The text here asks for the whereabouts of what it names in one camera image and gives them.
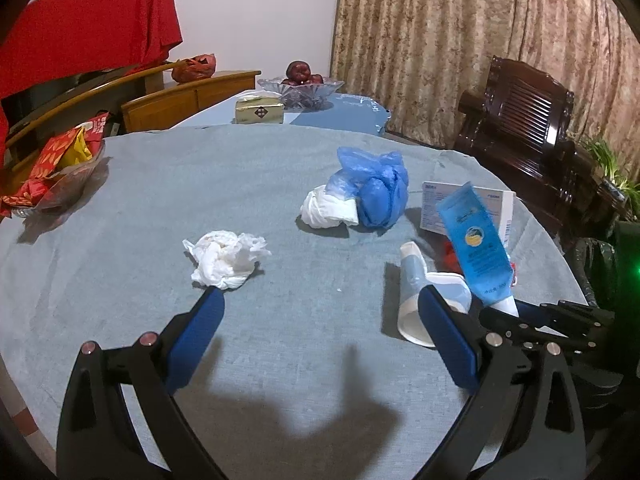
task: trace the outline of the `round table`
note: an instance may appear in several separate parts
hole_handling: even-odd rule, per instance
[[[297,219],[338,170],[339,146],[402,153],[409,202],[386,232]],[[396,330],[399,248],[415,240],[429,264],[439,257],[443,238],[418,228],[424,180],[504,184],[461,153],[287,125],[131,134],[107,139],[105,159],[70,215],[0,225],[0,354],[49,441],[80,344],[128,345],[189,310],[202,290],[182,240],[231,230],[263,236],[273,256],[225,293],[222,325],[176,395],[205,448],[232,480],[412,478],[465,393],[436,351]],[[509,250],[516,298],[584,302],[519,201]]]

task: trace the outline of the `silver bolt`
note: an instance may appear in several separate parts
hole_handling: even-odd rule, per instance
[[[158,334],[155,332],[145,332],[140,336],[142,346],[153,346],[158,341]]]
[[[498,346],[502,344],[502,336],[495,332],[489,332],[486,336],[484,336],[484,340],[494,348],[498,348]]]
[[[546,344],[546,351],[551,355],[560,355],[560,352],[562,350],[560,349],[560,345],[558,343],[551,342]]]
[[[82,343],[82,346],[80,347],[80,351],[84,355],[89,355],[94,350],[95,350],[95,341],[85,341],[84,343]]]

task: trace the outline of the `red apple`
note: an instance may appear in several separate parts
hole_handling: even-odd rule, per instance
[[[287,68],[287,77],[297,83],[303,83],[311,76],[311,69],[304,61],[294,61]]]

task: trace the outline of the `green plant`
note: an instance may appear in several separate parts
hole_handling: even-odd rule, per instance
[[[625,196],[629,197],[634,215],[640,216],[640,184],[631,181],[622,173],[618,164],[618,157],[613,153],[607,141],[604,139],[590,139],[585,142],[584,147],[600,164],[604,171],[604,176]]]

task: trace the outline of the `beige floral curtain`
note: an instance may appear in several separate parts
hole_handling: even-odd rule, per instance
[[[640,44],[612,0],[339,0],[332,75],[393,111],[389,129],[451,146],[465,89],[492,55],[529,63],[575,92],[573,135],[602,131],[640,170]]]

